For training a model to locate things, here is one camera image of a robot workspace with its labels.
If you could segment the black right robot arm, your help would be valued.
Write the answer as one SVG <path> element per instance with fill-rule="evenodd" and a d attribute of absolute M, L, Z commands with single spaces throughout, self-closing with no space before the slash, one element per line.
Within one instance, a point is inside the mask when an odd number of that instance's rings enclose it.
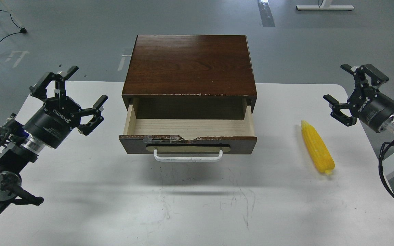
<path fill-rule="evenodd" d="M 323 96 L 330 104 L 330 115 L 345 126 L 352 126 L 360 120 L 376 133 L 387 130 L 394 134 L 394 100 L 379 91 L 389 78 L 371 64 L 359 67 L 342 64 L 341 69 L 353 76 L 355 88 L 346 103 L 339 103 L 331 95 Z M 383 174 L 384 155 L 392 146 L 394 140 L 382 144 L 378 169 L 384 188 L 394 198 Z"/>

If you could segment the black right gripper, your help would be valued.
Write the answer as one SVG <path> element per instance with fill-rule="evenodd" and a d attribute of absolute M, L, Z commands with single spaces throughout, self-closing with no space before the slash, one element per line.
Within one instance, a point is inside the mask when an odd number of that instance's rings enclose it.
<path fill-rule="evenodd" d="M 384 131 L 386 121 L 394 114 L 394 100 L 379 92 L 379 87 L 389 81 L 388 76 L 372 64 L 340 67 L 353 76 L 355 89 L 344 104 L 329 94 L 323 96 L 332 110 L 330 116 L 347 127 L 355 125 L 358 118 L 376 133 Z M 352 115 L 345 115 L 342 109 L 349 109 Z"/>

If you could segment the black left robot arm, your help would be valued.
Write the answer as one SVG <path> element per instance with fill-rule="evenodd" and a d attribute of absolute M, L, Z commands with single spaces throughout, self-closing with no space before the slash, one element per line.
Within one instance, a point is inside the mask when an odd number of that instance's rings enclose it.
<path fill-rule="evenodd" d="M 106 95 L 86 109 L 67 96 L 66 81 L 77 70 L 72 66 L 67 72 L 46 73 L 29 88 L 30 95 L 43 102 L 42 107 L 25 124 L 12 114 L 0 126 L 0 214 L 11 204 L 41 205 L 44 198 L 22 188 L 20 172 L 37 160 L 44 147 L 58 148 L 75 128 L 87 136 L 104 120 Z"/>

